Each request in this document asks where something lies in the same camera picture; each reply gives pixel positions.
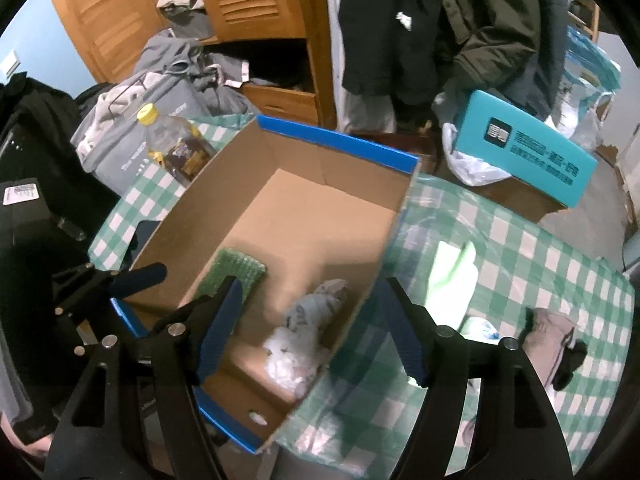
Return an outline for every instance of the bottle label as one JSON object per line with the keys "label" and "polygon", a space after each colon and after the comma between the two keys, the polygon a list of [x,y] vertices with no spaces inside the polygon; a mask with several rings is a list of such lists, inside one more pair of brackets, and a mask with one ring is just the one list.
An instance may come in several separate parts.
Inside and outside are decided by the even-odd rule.
{"label": "bottle label", "polygon": [[196,178],[211,156],[197,138],[180,139],[164,157],[168,170],[178,171],[187,180]]}

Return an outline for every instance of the plastic bottle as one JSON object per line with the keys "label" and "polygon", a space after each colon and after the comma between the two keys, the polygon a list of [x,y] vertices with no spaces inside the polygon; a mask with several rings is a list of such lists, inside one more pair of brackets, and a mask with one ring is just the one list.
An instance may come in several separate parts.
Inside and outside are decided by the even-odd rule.
{"label": "plastic bottle", "polygon": [[216,154],[189,121],[182,117],[162,116],[153,104],[140,108],[137,119],[146,128],[149,157],[184,187]]}

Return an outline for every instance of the teal box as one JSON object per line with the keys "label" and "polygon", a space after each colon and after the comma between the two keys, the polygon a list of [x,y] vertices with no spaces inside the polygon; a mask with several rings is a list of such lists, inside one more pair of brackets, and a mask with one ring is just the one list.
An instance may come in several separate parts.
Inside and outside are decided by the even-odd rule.
{"label": "teal box", "polygon": [[455,149],[511,173],[574,207],[597,165],[580,146],[542,121],[486,92],[471,94]]}

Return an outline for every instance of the box handle hole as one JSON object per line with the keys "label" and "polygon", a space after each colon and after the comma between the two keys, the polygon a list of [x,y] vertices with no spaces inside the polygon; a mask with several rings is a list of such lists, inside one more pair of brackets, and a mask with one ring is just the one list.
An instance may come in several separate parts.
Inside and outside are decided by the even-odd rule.
{"label": "box handle hole", "polygon": [[264,418],[260,413],[254,412],[254,410],[251,410],[249,412],[249,418],[259,426],[266,426],[268,424],[267,419]]}

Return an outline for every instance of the yellow bottle cap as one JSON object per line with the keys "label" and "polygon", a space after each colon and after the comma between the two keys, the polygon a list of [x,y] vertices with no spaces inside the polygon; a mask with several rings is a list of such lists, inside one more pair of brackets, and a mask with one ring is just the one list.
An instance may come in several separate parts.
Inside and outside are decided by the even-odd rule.
{"label": "yellow bottle cap", "polygon": [[140,108],[136,118],[144,126],[149,126],[158,118],[158,109],[151,103]]}

